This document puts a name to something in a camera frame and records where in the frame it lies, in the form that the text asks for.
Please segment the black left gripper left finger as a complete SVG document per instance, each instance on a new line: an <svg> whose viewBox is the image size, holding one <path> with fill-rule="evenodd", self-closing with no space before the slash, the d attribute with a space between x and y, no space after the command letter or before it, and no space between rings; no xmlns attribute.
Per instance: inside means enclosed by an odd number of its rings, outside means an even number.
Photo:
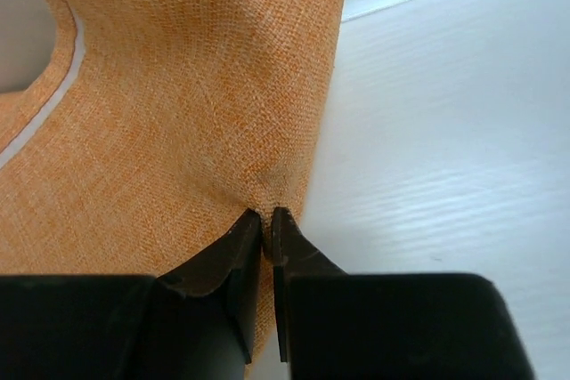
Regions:
<svg viewBox="0 0 570 380"><path fill-rule="evenodd" d="M261 221L244 212L159 277L1 278L4 379L241 379L253 356Z"/></svg>

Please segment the orange cloth placemat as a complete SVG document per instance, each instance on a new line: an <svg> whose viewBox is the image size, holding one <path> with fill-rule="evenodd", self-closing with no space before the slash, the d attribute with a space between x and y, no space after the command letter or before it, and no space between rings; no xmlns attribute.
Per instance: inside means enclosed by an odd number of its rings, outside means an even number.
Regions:
<svg viewBox="0 0 570 380"><path fill-rule="evenodd" d="M173 270L247 209L300 217L344 0L47 0L44 72L1 104L1 272Z"/></svg>

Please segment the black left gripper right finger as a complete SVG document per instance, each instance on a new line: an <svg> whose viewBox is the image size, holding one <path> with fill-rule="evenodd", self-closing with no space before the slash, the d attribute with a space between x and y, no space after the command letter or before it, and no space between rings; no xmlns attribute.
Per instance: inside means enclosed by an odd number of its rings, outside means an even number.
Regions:
<svg viewBox="0 0 570 380"><path fill-rule="evenodd" d="M472 273L349 274L291 212L271 222L281 361L293 379L532 379L508 307Z"/></svg>

